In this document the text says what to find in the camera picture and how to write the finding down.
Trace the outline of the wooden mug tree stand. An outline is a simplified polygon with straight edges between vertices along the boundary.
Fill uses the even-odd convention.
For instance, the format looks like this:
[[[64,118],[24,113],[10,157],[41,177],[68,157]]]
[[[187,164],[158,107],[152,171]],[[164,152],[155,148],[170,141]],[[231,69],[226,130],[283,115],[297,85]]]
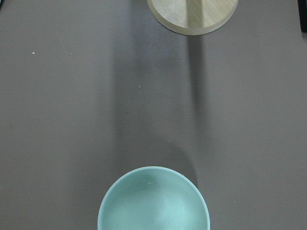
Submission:
[[[182,35],[203,35],[227,23],[238,0],[148,0],[147,3],[165,28]]]

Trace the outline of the green bowl right side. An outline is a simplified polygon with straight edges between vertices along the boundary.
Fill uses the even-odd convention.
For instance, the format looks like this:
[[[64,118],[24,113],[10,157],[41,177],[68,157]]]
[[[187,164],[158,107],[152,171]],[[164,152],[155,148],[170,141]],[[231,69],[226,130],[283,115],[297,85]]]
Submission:
[[[210,216],[197,187],[165,167],[147,166],[117,179],[97,217],[99,230],[209,230]]]

